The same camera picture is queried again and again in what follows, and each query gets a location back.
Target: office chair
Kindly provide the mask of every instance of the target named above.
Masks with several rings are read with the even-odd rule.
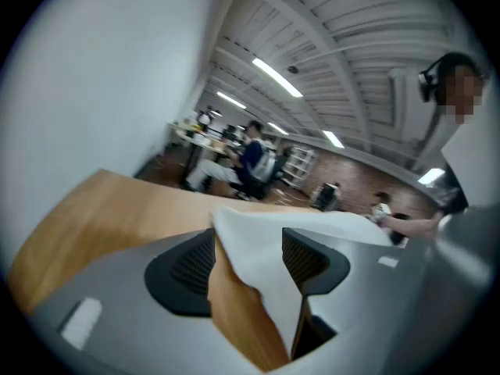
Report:
[[[273,182],[283,176],[282,169],[290,158],[291,150],[292,147],[287,147],[283,151],[283,154],[277,157],[267,181],[262,182],[254,177],[248,177],[243,180],[242,184],[230,184],[233,189],[238,191],[236,198],[240,200],[248,200],[248,198],[262,200],[265,198],[269,194]]]

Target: desk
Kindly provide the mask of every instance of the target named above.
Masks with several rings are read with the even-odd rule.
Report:
[[[210,227],[210,213],[223,205],[242,212],[310,211],[202,195],[100,170],[41,221],[17,254],[7,284],[21,310],[29,313],[98,257]],[[288,362],[259,293],[237,277],[218,240],[209,300],[215,325],[259,368]]]
[[[185,141],[188,141],[189,143],[191,143],[191,151],[189,153],[189,157],[187,158],[186,166],[184,167],[184,171],[183,171],[182,176],[180,178],[181,183],[185,181],[186,176],[195,167],[195,164],[198,161],[198,158],[199,158],[200,153],[201,153],[203,148],[205,150],[209,150],[209,151],[217,154],[216,162],[219,160],[219,158],[221,156],[227,155],[224,150],[222,150],[220,148],[215,148],[215,147],[212,147],[209,145],[204,145],[203,143],[196,141],[194,138],[186,136],[186,134],[180,130],[177,130],[176,133],[177,133],[177,136],[179,138],[184,139]]]

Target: brick wall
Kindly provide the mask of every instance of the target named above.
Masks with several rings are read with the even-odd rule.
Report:
[[[405,213],[414,219],[429,218],[436,211],[436,205],[426,195],[391,175],[372,166],[338,155],[321,148],[301,145],[283,140],[280,148],[297,145],[312,148],[318,158],[302,191],[311,195],[313,190],[323,184],[339,182],[341,184],[342,205],[344,211],[367,214],[375,202],[374,193],[386,191],[391,195],[390,204],[393,213]]]

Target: ceiling light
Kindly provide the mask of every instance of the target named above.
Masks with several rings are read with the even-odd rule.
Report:
[[[419,179],[421,184],[430,184],[438,179],[443,173],[445,173],[441,168],[433,168],[429,170],[423,177]]]
[[[287,132],[285,132],[284,130],[282,130],[279,126],[277,125],[274,125],[274,123],[271,123],[271,122],[268,122],[268,124],[273,127],[274,129],[278,130],[279,132],[281,132],[282,134],[288,134]]]
[[[287,90],[294,97],[302,97],[302,93],[291,86],[290,82],[284,79],[278,72],[273,70],[270,66],[268,66],[261,59],[254,59],[252,63],[256,64],[258,68],[267,73],[270,77],[272,77],[278,84],[280,84],[283,88]]]
[[[341,141],[338,140],[337,136],[330,132],[329,130],[324,130],[323,133],[330,139],[330,141],[334,144],[335,147],[344,148],[344,145]]]
[[[246,106],[245,105],[242,105],[240,102],[237,102],[236,100],[234,100],[233,98],[229,97],[229,96],[226,96],[224,93],[220,93],[219,91],[217,92],[217,95],[220,96],[221,98],[224,98],[226,99],[227,101],[229,102],[232,102],[234,105],[237,105],[238,107],[241,107],[243,109],[246,109]]]

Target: ceiling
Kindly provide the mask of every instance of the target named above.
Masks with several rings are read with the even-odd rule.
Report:
[[[441,147],[456,126],[440,124],[436,137],[421,143],[405,135],[413,123],[404,119],[415,113],[407,116],[410,105],[396,101],[388,73],[425,69],[447,51],[467,49],[471,40],[448,0],[234,0],[198,107],[236,111],[240,123],[257,117],[315,145],[329,145],[323,130],[331,130],[345,155],[363,152],[421,173],[440,163]],[[288,94],[252,64],[254,58],[303,98]],[[288,72],[291,65],[297,74]],[[225,102],[218,91],[247,109]],[[422,135],[434,107],[424,111],[423,120],[412,120]]]

